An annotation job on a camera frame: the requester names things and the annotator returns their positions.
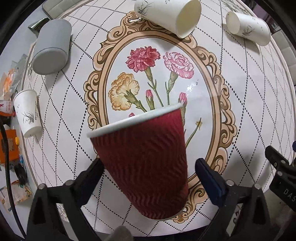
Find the red ribbed paper cup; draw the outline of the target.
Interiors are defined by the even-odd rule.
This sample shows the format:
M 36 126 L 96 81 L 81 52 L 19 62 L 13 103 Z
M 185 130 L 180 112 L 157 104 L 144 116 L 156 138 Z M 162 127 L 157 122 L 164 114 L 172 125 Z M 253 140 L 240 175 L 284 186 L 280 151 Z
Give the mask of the red ribbed paper cup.
M 187 202 L 181 105 L 131 116 L 87 134 L 106 170 L 145 217 L 166 220 Z

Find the white paper cup left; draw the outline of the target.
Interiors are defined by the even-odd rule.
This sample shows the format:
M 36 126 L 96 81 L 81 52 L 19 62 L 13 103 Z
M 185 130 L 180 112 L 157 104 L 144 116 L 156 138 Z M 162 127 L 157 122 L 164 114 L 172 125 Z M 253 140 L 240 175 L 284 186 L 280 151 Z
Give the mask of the white paper cup left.
M 38 96 L 35 90 L 20 91 L 13 100 L 18 124 L 25 138 L 30 138 L 42 130 L 39 115 Z

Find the white paper cup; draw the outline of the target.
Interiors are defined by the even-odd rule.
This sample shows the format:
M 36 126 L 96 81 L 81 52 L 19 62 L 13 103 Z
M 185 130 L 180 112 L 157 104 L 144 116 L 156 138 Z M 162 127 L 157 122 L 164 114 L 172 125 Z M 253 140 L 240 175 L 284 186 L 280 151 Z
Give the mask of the white paper cup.
M 147 0 L 136 1 L 134 11 L 149 20 L 184 39 L 196 28 L 201 16 L 200 1 L 180 0 Z
M 30 138 L 42 130 L 39 115 L 38 96 L 35 90 L 20 91 L 13 100 L 18 124 L 25 138 Z
M 251 40 L 260 46 L 266 46 L 271 40 L 267 23 L 255 16 L 229 11 L 226 15 L 226 26 L 236 36 Z

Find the grey plastic cup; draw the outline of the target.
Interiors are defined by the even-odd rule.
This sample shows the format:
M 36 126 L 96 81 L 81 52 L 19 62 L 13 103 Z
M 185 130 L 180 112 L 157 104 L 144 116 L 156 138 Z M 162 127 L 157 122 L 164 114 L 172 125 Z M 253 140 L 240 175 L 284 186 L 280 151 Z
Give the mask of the grey plastic cup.
M 46 23 L 40 30 L 32 59 L 32 69 L 39 75 L 48 75 L 65 67 L 69 57 L 71 24 L 64 19 Z

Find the white paper cup right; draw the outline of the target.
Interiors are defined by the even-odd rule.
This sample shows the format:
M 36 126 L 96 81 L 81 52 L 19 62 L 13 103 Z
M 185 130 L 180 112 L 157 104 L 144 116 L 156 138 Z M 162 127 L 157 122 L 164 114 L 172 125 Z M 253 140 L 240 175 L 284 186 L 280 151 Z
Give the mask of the white paper cup right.
M 251 40 L 260 46 L 266 46 L 271 40 L 267 23 L 255 16 L 229 11 L 226 15 L 226 26 L 236 36 Z

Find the white paper cup centre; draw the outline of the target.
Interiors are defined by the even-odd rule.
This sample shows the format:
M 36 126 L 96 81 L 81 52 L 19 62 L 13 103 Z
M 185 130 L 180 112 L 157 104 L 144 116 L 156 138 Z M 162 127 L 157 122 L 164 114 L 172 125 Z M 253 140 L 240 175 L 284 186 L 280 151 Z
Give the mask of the white paper cup centre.
M 147 0 L 136 1 L 134 11 L 149 20 L 184 39 L 196 28 L 201 16 L 200 1 L 180 0 Z

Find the black headphones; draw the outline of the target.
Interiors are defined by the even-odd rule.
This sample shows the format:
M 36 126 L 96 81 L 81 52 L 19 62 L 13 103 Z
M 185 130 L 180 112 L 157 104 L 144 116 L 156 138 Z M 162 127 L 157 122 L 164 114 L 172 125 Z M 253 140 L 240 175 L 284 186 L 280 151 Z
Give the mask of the black headphones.
M 28 176 L 24 167 L 20 163 L 18 163 L 14 166 L 14 171 L 20 184 L 25 185 L 28 182 Z

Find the wooden board piece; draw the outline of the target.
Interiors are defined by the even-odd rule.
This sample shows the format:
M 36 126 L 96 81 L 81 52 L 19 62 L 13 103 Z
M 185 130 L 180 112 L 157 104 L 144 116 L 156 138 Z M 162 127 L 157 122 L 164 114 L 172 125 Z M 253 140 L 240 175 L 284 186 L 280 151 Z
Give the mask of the wooden board piece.
M 7 212 L 11 212 L 7 187 L 2 187 L 0 191 L 1 204 Z M 22 185 L 19 180 L 11 183 L 11 191 L 15 205 L 29 199 L 32 196 L 30 188 L 27 185 Z

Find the orange box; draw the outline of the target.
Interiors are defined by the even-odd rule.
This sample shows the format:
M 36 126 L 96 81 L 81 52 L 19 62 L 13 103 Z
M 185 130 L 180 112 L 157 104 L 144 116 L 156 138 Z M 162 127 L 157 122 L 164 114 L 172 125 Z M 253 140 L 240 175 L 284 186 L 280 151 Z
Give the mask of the orange box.
M 13 162 L 19 159 L 19 148 L 16 143 L 16 130 L 6 130 L 6 136 L 8 138 L 8 145 L 9 145 L 9 162 Z M 4 156 L 4 141 L 1 135 L 1 152 L 0 152 L 0 159 L 1 164 L 5 163 L 5 156 Z

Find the floral patterned tablecloth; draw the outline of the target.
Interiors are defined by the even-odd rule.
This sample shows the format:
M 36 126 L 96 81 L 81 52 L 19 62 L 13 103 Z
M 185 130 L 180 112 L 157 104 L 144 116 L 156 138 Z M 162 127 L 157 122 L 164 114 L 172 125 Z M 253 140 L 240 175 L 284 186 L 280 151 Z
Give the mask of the floral patterned tablecloth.
M 27 66 L 23 89 L 39 97 L 42 131 L 23 141 L 36 184 L 58 186 L 96 158 L 90 130 L 182 103 L 189 196 L 167 221 L 141 215 L 105 172 L 82 211 L 95 231 L 120 225 L 136 236 L 169 235 L 207 225 L 215 207 L 194 164 L 204 158 L 236 184 L 267 190 L 273 146 L 292 161 L 295 93 L 274 42 L 260 46 L 230 33 L 226 15 L 253 12 L 241 1 L 202 1 L 192 34 L 175 35 L 134 14 L 133 1 L 92 1 L 63 15 L 72 26 L 67 66 L 38 75 Z

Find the pink drink bottle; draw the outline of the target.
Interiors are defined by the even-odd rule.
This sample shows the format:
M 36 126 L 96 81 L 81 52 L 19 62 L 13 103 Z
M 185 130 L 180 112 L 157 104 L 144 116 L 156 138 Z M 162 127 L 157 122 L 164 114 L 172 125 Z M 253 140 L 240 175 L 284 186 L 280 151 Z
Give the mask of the pink drink bottle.
M 10 100 L 1 100 L 0 111 L 1 115 L 11 116 L 13 114 L 13 102 Z

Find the white padded chair right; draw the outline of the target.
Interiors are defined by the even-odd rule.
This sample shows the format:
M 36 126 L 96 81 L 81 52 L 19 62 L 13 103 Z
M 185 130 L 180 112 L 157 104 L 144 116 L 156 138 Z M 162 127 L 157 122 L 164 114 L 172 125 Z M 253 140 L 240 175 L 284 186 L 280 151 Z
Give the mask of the white padded chair right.
M 295 66 L 295 48 L 283 30 L 274 33 L 273 39 L 277 43 L 288 67 Z

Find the silver black carton box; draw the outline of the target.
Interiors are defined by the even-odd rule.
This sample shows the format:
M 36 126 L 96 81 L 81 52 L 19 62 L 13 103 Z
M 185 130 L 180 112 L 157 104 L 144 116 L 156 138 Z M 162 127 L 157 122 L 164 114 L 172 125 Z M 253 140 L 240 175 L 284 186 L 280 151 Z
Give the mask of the silver black carton box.
M 40 32 L 41 28 L 46 24 L 48 23 L 50 19 L 49 18 L 42 18 L 32 24 L 30 24 L 28 26 L 28 28 L 32 31 L 32 32 Z

